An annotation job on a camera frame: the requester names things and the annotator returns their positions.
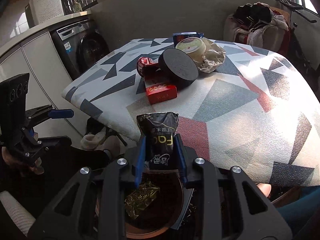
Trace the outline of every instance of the gold foil wrapper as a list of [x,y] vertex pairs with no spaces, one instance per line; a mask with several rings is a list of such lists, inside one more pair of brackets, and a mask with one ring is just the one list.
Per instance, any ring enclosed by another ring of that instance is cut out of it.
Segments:
[[141,211],[145,210],[156,199],[159,187],[153,185],[151,181],[142,182],[139,188],[131,192],[125,199],[125,210],[128,215],[136,219]]

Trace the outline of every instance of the white cabinet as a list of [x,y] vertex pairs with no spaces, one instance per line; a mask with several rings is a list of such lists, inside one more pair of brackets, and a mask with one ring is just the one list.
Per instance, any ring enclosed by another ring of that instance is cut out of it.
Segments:
[[85,135],[89,116],[61,96],[61,92],[72,80],[54,48],[49,33],[35,38],[24,45],[22,49],[32,71],[50,100],[58,109],[72,109],[75,115],[68,121],[79,133]]
[[[38,106],[51,104],[50,100],[41,89],[36,78],[31,72],[28,62],[23,55],[22,49],[19,48],[0,64],[0,82],[23,73],[30,73],[28,94],[26,96],[26,109],[28,110]],[[39,134],[39,137],[67,135],[71,138],[72,145],[74,147],[79,147],[80,140],[82,138],[65,119],[49,119],[37,125],[34,130]]]

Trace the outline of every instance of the blue gripper pad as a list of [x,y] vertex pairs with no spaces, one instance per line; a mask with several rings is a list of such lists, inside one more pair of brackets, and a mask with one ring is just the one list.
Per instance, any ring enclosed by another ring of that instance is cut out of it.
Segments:
[[35,130],[33,130],[33,128],[30,129],[29,131],[30,135],[33,137],[35,135]]
[[71,118],[74,113],[72,109],[51,110],[48,117],[52,119]]
[[178,169],[179,169],[179,173],[180,173],[180,179],[182,181],[183,184],[187,183],[187,166],[186,166],[186,162],[184,160],[184,156],[183,156],[183,152],[182,152],[182,148],[183,145],[180,144],[180,141],[178,140],[178,136],[174,137],[174,151],[177,154],[177,164],[178,164]]
[[135,177],[134,177],[134,185],[136,188],[139,187],[142,179],[142,172],[144,169],[144,161],[146,159],[146,137],[142,137],[138,147],[138,157],[135,165]]

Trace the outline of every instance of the red can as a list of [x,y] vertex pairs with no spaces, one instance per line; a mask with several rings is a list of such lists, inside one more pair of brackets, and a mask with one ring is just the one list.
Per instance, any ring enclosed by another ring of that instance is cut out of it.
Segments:
[[141,57],[137,61],[137,72],[140,76],[150,75],[159,69],[158,63],[149,57]]

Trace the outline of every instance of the geometric patterned tablecloth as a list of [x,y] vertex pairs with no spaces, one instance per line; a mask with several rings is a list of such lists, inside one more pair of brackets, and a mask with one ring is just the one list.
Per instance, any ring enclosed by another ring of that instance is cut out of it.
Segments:
[[73,81],[62,96],[125,136],[138,140],[136,116],[179,113],[185,145],[217,167],[238,165],[255,181],[320,185],[320,104],[283,56],[216,41],[225,62],[172,100],[150,105],[136,71],[139,57],[157,61],[172,38],[136,39],[111,52]]

